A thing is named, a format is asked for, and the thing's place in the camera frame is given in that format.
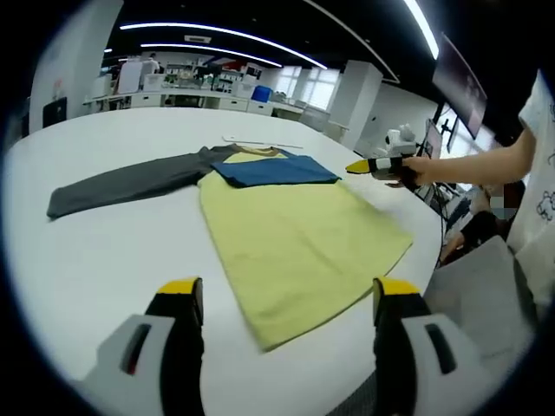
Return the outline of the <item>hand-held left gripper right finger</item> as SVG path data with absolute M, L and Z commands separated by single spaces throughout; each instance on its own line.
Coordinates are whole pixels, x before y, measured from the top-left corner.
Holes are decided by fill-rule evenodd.
M 484 368 L 472 341 L 407 281 L 377 277 L 373 306 L 376 414 L 473 414 Z

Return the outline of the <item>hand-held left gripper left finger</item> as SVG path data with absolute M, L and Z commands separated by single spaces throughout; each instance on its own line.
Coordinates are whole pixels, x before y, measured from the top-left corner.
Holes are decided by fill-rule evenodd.
M 83 393 L 103 415 L 202 415 L 203 281 L 174 280 L 97 349 Z

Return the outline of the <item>person's right hand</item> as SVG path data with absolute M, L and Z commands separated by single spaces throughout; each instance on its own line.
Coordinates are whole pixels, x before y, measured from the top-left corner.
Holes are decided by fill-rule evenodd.
M 422 185 L 434 183 L 432 160 L 426 157 L 408 157 L 402 159 L 402 165 L 394 169 L 394 181 L 387 182 L 391 188 L 407 188 L 411 192 Z

